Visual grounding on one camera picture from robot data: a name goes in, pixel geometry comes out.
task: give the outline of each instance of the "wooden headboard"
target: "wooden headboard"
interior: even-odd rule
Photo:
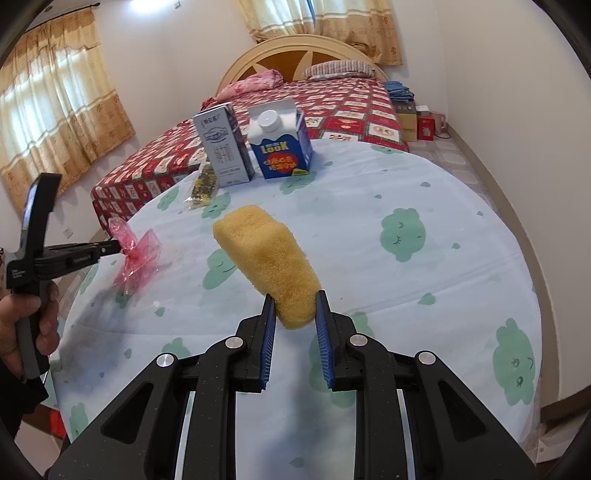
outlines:
[[[287,82],[301,80],[306,68],[330,60],[364,61],[372,66],[377,79],[388,80],[381,68],[351,45],[319,35],[288,35],[259,43],[240,56],[222,77],[217,92],[232,82],[271,69],[281,72]]]

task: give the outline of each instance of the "beverage box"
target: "beverage box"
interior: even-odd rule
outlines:
[[[266,179],[310,172],[314,152],[304,112],[293,99],[255,105],[248,114],[248,141]]]
[[[231,103],[199,112],[193,123],[220,187],[252,180],[254,170]]]

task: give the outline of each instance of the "pink plastic wrapper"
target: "pink plastic wrapper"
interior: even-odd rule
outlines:
[[[138,241],[127,222],[120,217],[109,218],[109,230],[125,255],[125,263],[113,285],[123,285],[125,295],[129,295],[145,286],[158,271],[162,246],[152,229]]]

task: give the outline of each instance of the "striped pillow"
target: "striped pillow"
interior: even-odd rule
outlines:
[[[353,77],[370,79],[372,76],[362,72],[326,73],[324,75],[312,75],[308,80],[319,82],[321,80],[347,79]]]
[[[302,78],[309,79],[316,75],[327,75],[330,73],[360,72],[368,76],[374,76],[374,70],[368,63],[360,60],[333,60],[312,65],[304,70]]]

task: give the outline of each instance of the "white bottle cap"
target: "white bottle cap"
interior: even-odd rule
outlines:
[[[272,132],[281,126],[281,117],[275,110],[265,110],[259,115],[257,123],[264,132]]]

